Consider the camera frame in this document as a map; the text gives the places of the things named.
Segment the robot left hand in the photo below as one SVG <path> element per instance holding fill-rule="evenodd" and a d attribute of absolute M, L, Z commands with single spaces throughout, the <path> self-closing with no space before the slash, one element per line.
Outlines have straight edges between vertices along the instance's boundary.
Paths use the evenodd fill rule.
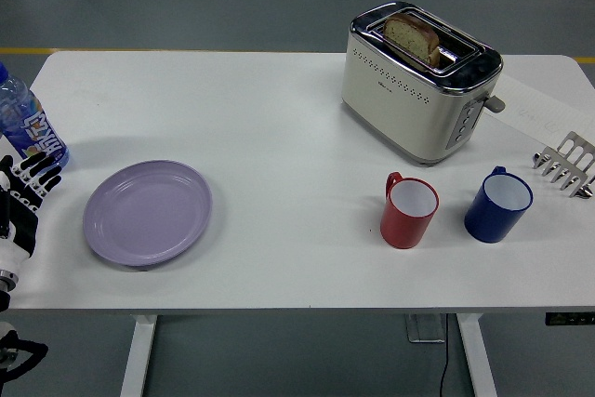
<path fill-rule="evenodd" d="M 1 270 L 17 275 L 36 246 L 37 213 L 61 181 L 52 155 L 39 152 L 18 163 L 1 159 Z"/>

